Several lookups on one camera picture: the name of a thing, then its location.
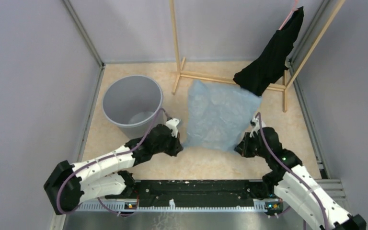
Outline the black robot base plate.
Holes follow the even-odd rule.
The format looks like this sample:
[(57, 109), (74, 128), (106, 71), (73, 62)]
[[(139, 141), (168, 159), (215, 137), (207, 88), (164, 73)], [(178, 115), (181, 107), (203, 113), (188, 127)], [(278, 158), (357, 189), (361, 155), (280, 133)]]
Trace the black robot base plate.
[(284, 202), (269, 194), (261, 180), (141, 180), (123, 195), (106, 199), (133, 199), (139, 207), (258, 207), (281, 211)]

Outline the light blue trash bag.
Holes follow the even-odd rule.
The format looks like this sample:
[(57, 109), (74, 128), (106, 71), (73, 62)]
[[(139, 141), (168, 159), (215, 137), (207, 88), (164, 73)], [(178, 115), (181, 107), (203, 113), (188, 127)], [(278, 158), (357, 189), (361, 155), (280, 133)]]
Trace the light blue trash bag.
[(194, 80), (188, 89), (186, 147), (232, 151), (262, 98), (235, 85)]

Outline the grey plastic trash bin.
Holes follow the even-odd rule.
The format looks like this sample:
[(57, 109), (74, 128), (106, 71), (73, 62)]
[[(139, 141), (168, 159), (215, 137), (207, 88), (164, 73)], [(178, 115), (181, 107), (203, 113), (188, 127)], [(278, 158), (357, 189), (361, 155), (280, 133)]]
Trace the grey plastic trash bin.
[(104, 93), (102, 109), (128, 139), (134, 139), (143, 136), (150, 125), (163, 122), (162, 103), (163, 91), (153, 78), (131, 75), (111, 84)]

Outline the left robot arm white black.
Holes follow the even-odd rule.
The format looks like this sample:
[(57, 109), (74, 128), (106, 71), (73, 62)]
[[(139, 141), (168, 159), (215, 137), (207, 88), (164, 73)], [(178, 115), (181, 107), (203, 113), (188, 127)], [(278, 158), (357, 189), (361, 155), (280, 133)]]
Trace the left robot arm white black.
[(183, 150), (179, 122), (172, 118), (158, 124), (145, 136), (131, 139), (100, 157), (85, 162), (58, 163), (44, 184), (55, 214), (68, 214), (81, 203), (106, 195), (131, 197), (135, 180), (127, 169), (149, 161), (158, 153), (177, 156)]

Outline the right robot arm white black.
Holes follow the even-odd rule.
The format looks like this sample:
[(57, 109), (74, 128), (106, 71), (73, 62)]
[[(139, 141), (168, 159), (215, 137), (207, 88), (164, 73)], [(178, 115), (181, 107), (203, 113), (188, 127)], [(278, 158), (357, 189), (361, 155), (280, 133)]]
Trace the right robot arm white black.
[(299, 157), (283, 148), (272, 127), (246, 132), (234, 150), (246, 158), (261, 157), (271, 172), (262, 177), (262, 192), (278, 197), (313, 230), (364, 230), (367, 223), (341, 207), (312, 178)]

